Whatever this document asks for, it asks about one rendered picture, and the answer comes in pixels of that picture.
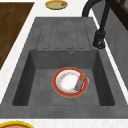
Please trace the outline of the black tap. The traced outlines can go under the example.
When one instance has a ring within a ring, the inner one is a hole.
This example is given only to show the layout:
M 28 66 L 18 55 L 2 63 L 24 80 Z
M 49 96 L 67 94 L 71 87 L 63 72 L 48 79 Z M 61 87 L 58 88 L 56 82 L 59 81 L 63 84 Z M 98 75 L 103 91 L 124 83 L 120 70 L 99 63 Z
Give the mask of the black tap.
M 83 8 L 82 16 L 87 17 L 89 15 L 90 9 L 97 3 L 99 3 L 101 0 L 88 0 Z M 98 49 L 104 49 L 105 48 L 105 24 L 107 21 L 107 17 L 109 14 L 109 10 L 111 8 L 112 0 L 106 0 L 105 8 L 103 11 L 100 28 L 95 32 L 94 40 L 93 40 L 93 46 Z

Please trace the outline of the yellow and red plate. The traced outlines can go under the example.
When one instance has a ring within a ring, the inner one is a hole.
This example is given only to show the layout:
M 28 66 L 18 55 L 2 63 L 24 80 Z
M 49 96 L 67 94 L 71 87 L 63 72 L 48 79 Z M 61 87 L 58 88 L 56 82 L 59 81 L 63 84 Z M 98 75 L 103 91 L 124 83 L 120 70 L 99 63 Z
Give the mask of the yellow and red plate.
M 1 123 L 0 128 L 34 128 L 34 127 L 22 121 L 8 121 Z

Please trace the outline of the dark grey sink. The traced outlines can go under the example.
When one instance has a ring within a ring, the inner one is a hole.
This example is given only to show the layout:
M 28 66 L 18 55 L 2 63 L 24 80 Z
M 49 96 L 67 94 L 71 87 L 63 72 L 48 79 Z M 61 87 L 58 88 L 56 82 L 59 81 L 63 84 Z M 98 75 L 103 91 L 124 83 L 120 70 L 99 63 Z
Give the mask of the dark grey sink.
M 128 118 L 107 54 L 92 46 L 95 30 L 91 18 L 37 17 L 0 104 L 0 118 Z M 53 75 L 64 67 L 89 78 L 81 96 L 67 98 L 53 89 Z

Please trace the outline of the small colourful food bar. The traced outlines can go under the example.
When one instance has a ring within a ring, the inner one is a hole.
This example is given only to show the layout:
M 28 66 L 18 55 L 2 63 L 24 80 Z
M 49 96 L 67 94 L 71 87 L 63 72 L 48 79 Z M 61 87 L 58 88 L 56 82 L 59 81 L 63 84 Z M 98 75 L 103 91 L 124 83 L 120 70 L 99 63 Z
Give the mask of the small colourful food bar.
M 77 80 L 77 83 L 75 85 L 75 90 L 76 91 L 81 91 L 81 88 L 83 86 L 84 81 L 85 81 L 85 74 L 80 74 L 80 76 Z

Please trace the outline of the red rimmed white plate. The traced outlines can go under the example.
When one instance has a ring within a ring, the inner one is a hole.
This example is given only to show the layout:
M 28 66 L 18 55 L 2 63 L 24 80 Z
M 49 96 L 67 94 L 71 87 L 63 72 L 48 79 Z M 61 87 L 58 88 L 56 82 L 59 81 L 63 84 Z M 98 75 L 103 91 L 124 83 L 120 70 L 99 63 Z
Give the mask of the red rimmed white plate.
M 88 88 L 89 79 L 85 74 L 85 81 L 81 91 L 75 90 L 75 85 L 80 74 L 85 74 L 75 67 L 64 67 L 57 70 L 52 77 L 52 87 L 56 93 L 66 98 L 76 98 L 81 96 Z

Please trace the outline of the yellow rimmed plate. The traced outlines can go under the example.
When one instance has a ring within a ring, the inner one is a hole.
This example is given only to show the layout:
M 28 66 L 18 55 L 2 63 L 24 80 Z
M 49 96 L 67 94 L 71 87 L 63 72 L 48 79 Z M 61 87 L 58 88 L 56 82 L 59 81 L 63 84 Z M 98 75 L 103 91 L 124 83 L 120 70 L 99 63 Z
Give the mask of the yellow rimmed plate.
M 45 6 L 52 10 L 60 10 L 68 6 L 68 3 L 64 0 L 49 0 L 45 3 Z

